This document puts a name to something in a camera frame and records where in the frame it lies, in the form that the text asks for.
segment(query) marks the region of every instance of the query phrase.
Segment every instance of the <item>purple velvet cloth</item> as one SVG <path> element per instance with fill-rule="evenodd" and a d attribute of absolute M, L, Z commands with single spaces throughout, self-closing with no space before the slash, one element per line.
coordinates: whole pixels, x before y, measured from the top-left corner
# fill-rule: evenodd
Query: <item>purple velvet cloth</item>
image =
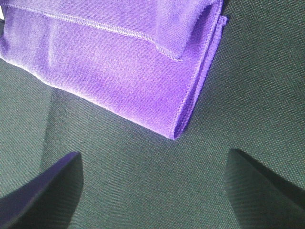
<path fill-rule="evenodd" d="M 176 139 L 217 50 L 222 2 L 0 0 L 0 57 Z"/>

